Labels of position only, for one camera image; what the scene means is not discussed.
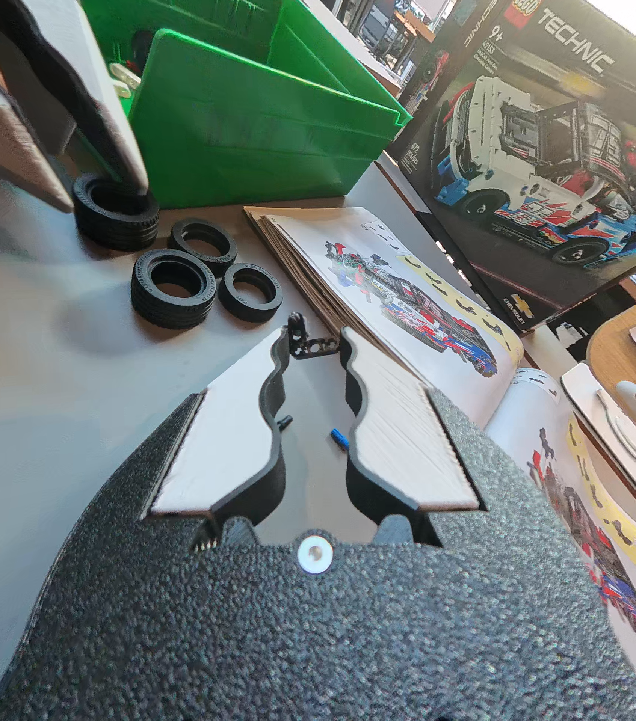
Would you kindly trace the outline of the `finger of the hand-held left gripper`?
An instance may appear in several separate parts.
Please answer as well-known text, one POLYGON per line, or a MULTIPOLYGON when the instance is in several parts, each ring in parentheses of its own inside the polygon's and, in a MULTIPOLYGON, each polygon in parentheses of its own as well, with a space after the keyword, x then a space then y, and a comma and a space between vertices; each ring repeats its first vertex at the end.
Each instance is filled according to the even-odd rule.
POLYGON ((136 193, 146 194, 140 149, 80 3, 0 2, 0 31, 107 166, 136 193))
POLYGON ((0 87, 0 176, 64 213, 70 193, 28 129, 14 99, 0 87))

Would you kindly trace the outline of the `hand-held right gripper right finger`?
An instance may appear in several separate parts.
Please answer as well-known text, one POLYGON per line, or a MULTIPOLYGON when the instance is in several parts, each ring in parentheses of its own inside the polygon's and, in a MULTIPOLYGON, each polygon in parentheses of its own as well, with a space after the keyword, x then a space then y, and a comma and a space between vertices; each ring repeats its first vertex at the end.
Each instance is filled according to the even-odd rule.
POLYGON ((354 329, 341 329, 348 434, 347 491, 372 521, 474 511, 481 501, 438 411, 432 388, 354 329))

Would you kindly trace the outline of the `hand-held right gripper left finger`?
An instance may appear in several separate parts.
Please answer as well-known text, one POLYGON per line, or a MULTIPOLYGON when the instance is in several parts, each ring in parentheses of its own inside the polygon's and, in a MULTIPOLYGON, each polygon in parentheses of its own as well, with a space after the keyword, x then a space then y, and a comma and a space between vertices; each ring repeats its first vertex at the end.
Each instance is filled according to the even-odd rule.
POLYGON ((154 516, 260 524, 286 487, 277 415, 286 399, 287 328, 275 330, 200 395, 151 503, 154 516))

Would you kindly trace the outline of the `black angled toy beam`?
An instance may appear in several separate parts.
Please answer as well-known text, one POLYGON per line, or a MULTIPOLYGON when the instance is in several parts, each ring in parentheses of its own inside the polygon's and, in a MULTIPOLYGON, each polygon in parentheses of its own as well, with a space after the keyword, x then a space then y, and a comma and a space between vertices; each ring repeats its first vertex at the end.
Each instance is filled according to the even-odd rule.
POLYGON ((331 356, 340 352, 340 340, 338 338, 310 338, 307 328, 305 336, 293 335, 288 327, 288 319, 287 334, 289 353, 295 360, 331 356))

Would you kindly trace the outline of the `green plastic bin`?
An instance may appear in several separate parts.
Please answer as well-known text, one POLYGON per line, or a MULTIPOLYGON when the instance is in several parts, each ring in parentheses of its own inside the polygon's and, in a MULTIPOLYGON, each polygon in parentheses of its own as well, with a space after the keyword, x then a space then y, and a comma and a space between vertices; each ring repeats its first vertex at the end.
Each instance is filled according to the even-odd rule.
POLYGON ((346 195, 412 118, 303 2, 82 2, 162 209, 346 195))

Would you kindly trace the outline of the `grey desk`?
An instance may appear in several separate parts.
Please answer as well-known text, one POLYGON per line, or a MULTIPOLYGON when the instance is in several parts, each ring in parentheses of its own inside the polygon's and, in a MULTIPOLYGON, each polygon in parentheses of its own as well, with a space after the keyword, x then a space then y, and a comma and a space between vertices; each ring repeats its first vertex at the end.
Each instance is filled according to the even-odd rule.
POLYGON ((243 209, 210 222, 279 281, 275 316, 240 320, 216 293, 201 324, 164 329, 130 298, 147 251, 88 248, 74 215, 0 181, 0 719, 636 719, 636 670, 570 533, 432 386, 478 510, 352 504, 339 352, 289 353, 265 520, 151 514, 213 380, 294 311, 310 338, 348 326, 325 325, 243 209))

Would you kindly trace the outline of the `pile of small toy parts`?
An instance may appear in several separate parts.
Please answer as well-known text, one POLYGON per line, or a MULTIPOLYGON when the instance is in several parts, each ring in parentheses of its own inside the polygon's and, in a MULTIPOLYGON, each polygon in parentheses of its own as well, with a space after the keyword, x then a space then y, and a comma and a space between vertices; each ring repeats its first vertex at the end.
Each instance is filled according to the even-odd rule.
POLYGON ((120 63, 110 63, 108 70, 116 95, 122 100, 131 99, 142 83, 141 77, 120 63))

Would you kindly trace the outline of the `open instruction booklet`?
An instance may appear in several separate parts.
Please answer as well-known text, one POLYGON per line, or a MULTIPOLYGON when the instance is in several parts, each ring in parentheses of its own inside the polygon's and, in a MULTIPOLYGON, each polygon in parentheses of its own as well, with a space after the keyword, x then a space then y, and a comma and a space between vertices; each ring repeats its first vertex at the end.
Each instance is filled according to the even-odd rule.
POLYGON ((636 520, 597 472, 560 383, 501 320, 361 207, 243 209, 325 325, 348 325, 444 393, 544 493, 636 670, 636 520))

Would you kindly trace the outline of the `black toy car box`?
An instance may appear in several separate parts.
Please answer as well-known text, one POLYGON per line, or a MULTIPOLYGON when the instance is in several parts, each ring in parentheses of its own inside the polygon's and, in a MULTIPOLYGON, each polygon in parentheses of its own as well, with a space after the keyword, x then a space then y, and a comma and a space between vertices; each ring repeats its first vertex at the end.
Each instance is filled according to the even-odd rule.
POLYGON ((389 153, 527 332, 636 269, 636 2, 455 2, 389 153))

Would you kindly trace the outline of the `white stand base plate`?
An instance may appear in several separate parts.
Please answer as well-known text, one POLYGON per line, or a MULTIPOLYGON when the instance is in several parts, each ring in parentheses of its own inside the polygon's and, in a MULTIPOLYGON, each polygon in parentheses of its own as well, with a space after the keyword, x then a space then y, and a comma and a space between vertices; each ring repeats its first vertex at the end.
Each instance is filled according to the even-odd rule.
POLYGON ((580 419, 636 497, 636 424, 594 377, 588 365, 575 365, 560 380, 580 419))

